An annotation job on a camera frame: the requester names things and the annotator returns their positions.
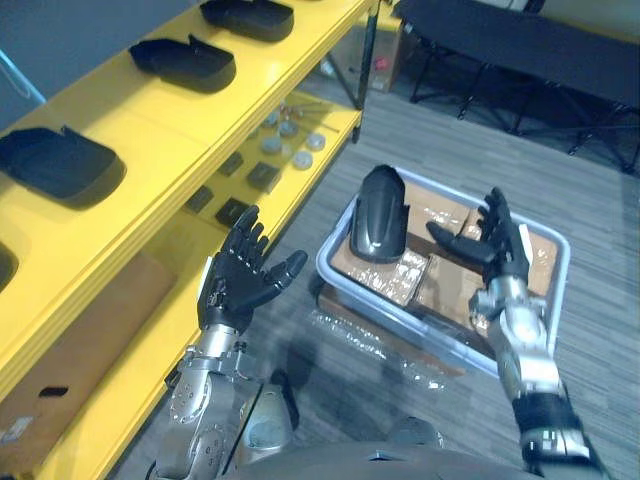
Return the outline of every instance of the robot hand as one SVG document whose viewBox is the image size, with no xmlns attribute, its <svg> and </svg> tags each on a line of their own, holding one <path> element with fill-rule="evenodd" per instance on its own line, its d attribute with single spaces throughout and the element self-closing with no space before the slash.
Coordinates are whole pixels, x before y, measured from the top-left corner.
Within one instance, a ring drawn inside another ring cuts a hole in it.
<svg viewBox="0 0 640 480">
<path fill-rule="evenodd" d="M 307 261 L 302 250 L 284 262 L 262 270 L 264 249 L 269 242 L 260 236 L 258 207 L 248 208 L 229 232 L 222 249 L 206 267 L 198 297 L 198 323 L 201 330 L 227 325 L 242 334 L 253 316 L 253 309 L 277 297 L 300 273 Z"/>
<path fill-rule="evenodd" d="M 480 241 L 462 235 L 453 235 L 436 222 L 427 223 L 427 229 L 436 242 L 453 255 L 482 267 L 485 283 L 500 276 L 513 276 L 527 283 L 529 261 L 525 254 L 520 230 L 511 220 L 511 212 L 499 188 L 485 197 L 489 208 L 480 207 L 483 216 Z"/>
<path fill-rule="evenodd" d="M 587 478 L 589 472 L 602 478 L 605 469 L 584 434 L 548 350 L 544 299 L 530 298 L 527 291 L 529 262 L 519 227 L 498 188 L 485 201 L 488 208 L 478 209 L 483 216 L 480 241 L 454 236 L 433 222 L 427 229 L 445 250 L 482 267 L 487 288 L 475 293 L 469 307 L 490 322 L 489 343 L 520 427 L 523 458 L 545 477 L 567 478 L 558 470 L 558 465 L 564 465 L 569 467 L 568 478 Z M 586 471 L 577 475 L 576 465 Z"/>
</svg>

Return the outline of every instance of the plastic wrap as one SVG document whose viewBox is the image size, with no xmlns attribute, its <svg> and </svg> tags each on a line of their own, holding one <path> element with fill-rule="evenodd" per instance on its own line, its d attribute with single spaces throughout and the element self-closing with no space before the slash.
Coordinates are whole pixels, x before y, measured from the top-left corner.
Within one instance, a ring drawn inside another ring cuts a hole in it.
<svg viewBox="0 0 640 480">
<path fill-rule="evenodd" d="M 479 198 L 456 191 L 408 170 L 399 167 L 397 167 L 396 170 L 407 186 L 405 203 L 409 203 L 409 186 L 415 184 L 422 189 L 436 193 L 440 197 L 446 197 L 450 201 L 460 203 L 467 209 L 468 213 L 483 205 L 482 200 Z M 331 265 L 331 259 L 334 257 L 335 252 L 344 238 L 348 235 L 355 202 L 356 198 L 354 197 L 345 208 L 345 211 L 336 222 L 335 228 L 329 234 L 322 247 L 320 247 L 316 256 L 318 273 L 328 284 L 335 288 L 340 303 L 346 308 L 360 312 L 372 322 L 381 325 L 386 330 L 393 332 L 411 344 L 418 345 L 421 349 L 437 355 L 449 365 L 458 367 L 473 366 L 489 375 L 497 377 L 497 365 L 493 359 L 476 351 L 469 345 L 460 342 L 457 338 L 443 334 L 439 325 L 436 325 L 435 317 L 433 321 L 431 321 L 431 319 L 425 320 L 413 312 L 410 312 L 407 308 L 402 308 L 393 302 L 389 302 L 382 295 L 376 294 L 371 289 L 363 287 L 350 277 L 338 272 Z M 545 296 L 548 308 L 547 315 L 544 319 L 545 326 L 549 332 L 547 350 L 553 355 L 560 322 L 562 299 L 564 297 L 564 285 L 571 256 L 569 243 L 566 238 L 555 230 L 545 227 L 534 220 L 518 215 L 515 212 L 512 212 L 511 216 L 515 222 L 526 224 L 531 235 L 538 235 L 548 239 L 557 251 L 556 259 L 553 262 L 554 267 L 551 275 L 551 283 Z M 422 225 L 418 226 L 424 228 L 424 219 L 421 220 L 421 224 Z M 423 255 L 422 251 L 416 250 L 416 248 L 411 246 L 410 240 L 413 237 L 415 236 L 408 235 L 408 245 L 414 252 Z M 427 252 L 427 255 L 434 253 L 432 244 L 426 241 L 422 243 L 431 247 L 431 251 Z"/>
<path fill-rule="evenodd" d="M 427 259 L 407 248 L 397 262 L 370 263 L 351 252 L 347 236 L 331 259 L 331 266 L 361 285 L 404 307 L 418 287 L 427 266 Z"/>
<path fill-rule="evenodd" d="M 398 348 L 396 339 L 393 342 L 396 345 L 391 346 L 381 338 L 380 334 L 348 319 L 328 315 L 319 310 L 312 312 L 311 324 L 326 334 L 346 342 L 373 361 L 380 364 L 384 362 L 397 369 L 406 382 L 420 389 L 429 392 L 440 392 L 445 389 L 446 379 L 451 371 L 448 371 L 446 366 L 430 362 L 428 355 L 408 344 L 405 348 Z"/>
<path fill-rule="evenodd" d="M 405 203 L 409 205 L 409 233 L 434 246 L 435 240 L 425 226 L 427 222 L 436 222 L 457 234 L 469 216 L 468 207 L 413 182 L 405 182 Z"/>
</svg>

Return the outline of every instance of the black tray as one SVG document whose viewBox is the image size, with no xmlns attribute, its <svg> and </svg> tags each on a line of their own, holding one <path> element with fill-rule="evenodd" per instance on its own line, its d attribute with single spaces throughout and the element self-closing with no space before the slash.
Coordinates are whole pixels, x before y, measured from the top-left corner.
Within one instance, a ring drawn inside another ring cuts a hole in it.
<svg viewBox="0 0 640 480">
<path fill-rule="evenodd" d="M 236 76 L 233 54 L 189 35 L 189 43 L 168 38 L 145 40 L 129 49 L 141 70 L 201 93 L 213 93 Z"/>
<path fill-rule="evenodd" d="M 0 170 L 72 208 L 94 205 L 113 192 L 126 168 L 113 150 L 63 127 L 14 130 L 0 138 Z"/>
<path fill-rule="evenodd" d="M 280 41 L 293 30 L 293 9 L 269 0 L 210 0 L 200 10 L 216 27 L 265 42 Z"/>
</svg>

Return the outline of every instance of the black curved plastic cover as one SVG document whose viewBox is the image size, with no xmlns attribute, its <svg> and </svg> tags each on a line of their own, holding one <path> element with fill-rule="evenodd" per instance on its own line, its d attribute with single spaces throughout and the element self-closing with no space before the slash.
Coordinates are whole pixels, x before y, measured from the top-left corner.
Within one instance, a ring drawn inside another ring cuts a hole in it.
<svg viewBox="0 0 640 480">
<path fill-rule="evenodd" d="M 374 263 L 391 263 L 404 253 L 409 206 L 396 170 L 379 165 L 362 182 L 351 218 L 351 251 Z"/>
<path fill-rule="evenodd" d="M 216 27 L 265 42 L 278 42 L 293 30 L 293 9 L 269 0 L 210 0 L 200 10 Z"/>
<path fill-rule="evenodd" d="M 213 93 L 236 76 L 233 55 L 189 35 L 189 43 L 168 38 L 144 40 L 129 49 L 141 70 L 201 93 Z"/>
<path fill-rule="evenodd" d="M 0 138 L 0 170 L 25 186 L 74 208 L 106 198 L 125 166 L 110 148 L 68 127 L 14 130 Z"/>
</svg>

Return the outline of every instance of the black cot leg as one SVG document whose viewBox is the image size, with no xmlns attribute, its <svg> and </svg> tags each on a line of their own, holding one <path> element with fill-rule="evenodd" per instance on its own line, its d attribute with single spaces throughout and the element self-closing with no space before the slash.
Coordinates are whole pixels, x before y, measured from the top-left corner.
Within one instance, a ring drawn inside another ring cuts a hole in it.
<svg viewBox="0 0 640 480">
<path fill-rule="evenodd" d="M 638 146 L 636 147 L 636 153 L 633 154 L 633 157 L 631 157 L 631 160 L 622 165 L 622 171 L 624 173 L 633 174 L 636 170 L 638 157 L 640 157 L 640 141 L 638 142 Z"/>
<path fill-rule="evenodd" d="M 539 91 L 540 91 L 540 86 L 534 83 L 529 89 L 529 92 L 527 93 L 527 98 L 525 98 L 524 102 L 522 102 L 522 105 L 520 105 L 520 109 L 518 110 L 518 116 L 513 122 L 513 126 L 509 129 L 509 133 L 512 133 L 513 135 L 521 134 L 520 124 L 522 123 L 522 119 L 526 115 L 527 110 L 529 110 L 529 105 L 531 105 L 531 102 L 533 102 L 533 100 L 538 96 Z"/>
<path fill-rule="evenodd" d="M 432 42 L 429 45 L 429 54 L 427 55 L 427 59 L 424 61 L 424 65 L 422 67 L 422 70 L 420 71 L 420 75 L 418 76 L 416 84 L 413 87 L 413 93 L 411 94 L 411 98 L 409 99 L 411 103 L 418 103 L 420 100 L 422 100 L 422 98 L 418 95 L 418 90 L 420 89 L 420 85 L 422 85 L 422 82 L 424 82 L 424 79 L 427 78 L 429 67 L 431 67 L 431 60 L 433 59 L 435 54 L 436 46 Z"/>
<path fill-rule="evenodd" d="M 333 68 L 333 71 L 334 71 L 334 73 L 336 75 L 336 78 L 338 79 L 338 82 L 340 83 L 340 85 L 342 85 L 342 88 L 344 89 L 344 92 L 349 97 L 349 100 L 351 101 L 351 104 L 353 105 L 353 108 L 358 108 L 358 99 L 353 94 L 353 91 L 351 90 L 351 87 L 349 86 L 349 82 L 344 77 L 344 74 L 342 73 L 342 70 L 340 70 L 340 66 L 336 62 L 335 58 L 333 58 L 333 55 L 331 54 L 331 52 L 327 53 L 327 57 L 326 58 L 327 58 L 327 61 L 329 62 L 329 65 L 331 65 L 331 68 Z"/>
<path fill-rule="evenodd" d="M 597 121 L 592 127 L 579 132 L 578 140 L 576 140 L 576 142 L 571 146 L 567 154 L 575 155 L 584 144 L 586 144 L 593 138 L 598 127 L 611 122 L 618 114 L 622 113 L 624 109 L 624 105 L 621 105 L 619 103 L 616 104 L 607 115 L 605 115 L 601 120 Z"/>
<path fill-rule="evenodd" d="M 465 99 L 462 102 L 462 106 L 460 107 L 460 112 L 458 113 L 458 120 L 463 120 L 465 115 L 467 114 L 467 110 L 469 109 L 469 106 L 471 105 L 471 102 L 473 102 L 473 99 L 475 97 L 476 88 L 477 88 L 478 84 L 480 83 L 480 79 L 482 78 L 482 74 L 489 67 L 490 67 L 490 65 L 488 63 L 483 63 L 482 65 L 480 65 L 480 68 L 476 72 L 476 76 L 473 79 L 473 83 L 469 86 L 469 91 L 467 92 L 467 96 L 465 97 Z"/>
</svg>

